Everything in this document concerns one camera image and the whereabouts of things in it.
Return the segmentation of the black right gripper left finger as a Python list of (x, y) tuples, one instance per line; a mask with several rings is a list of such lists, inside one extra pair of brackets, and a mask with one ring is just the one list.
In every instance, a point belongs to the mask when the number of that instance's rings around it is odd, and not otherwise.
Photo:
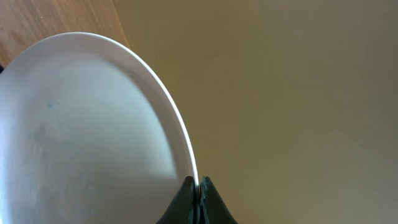
[(187, 176), (157, 224), (194, 224), (196, 205), (195, 180)]

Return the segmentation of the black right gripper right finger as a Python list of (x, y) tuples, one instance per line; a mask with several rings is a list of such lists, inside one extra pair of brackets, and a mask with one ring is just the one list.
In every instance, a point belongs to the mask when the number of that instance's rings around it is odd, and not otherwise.
[(238, 224), (230, 214), (211, 179), (207, 176), (200, 183), (200, 224)]

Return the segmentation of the white plate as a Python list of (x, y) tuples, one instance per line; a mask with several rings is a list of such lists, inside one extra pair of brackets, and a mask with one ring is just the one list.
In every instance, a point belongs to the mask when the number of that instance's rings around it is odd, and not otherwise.
[(1, 73), (2, 223), (155, 223), (189, 176), (177, 106), (119, 42), (53, 35)]

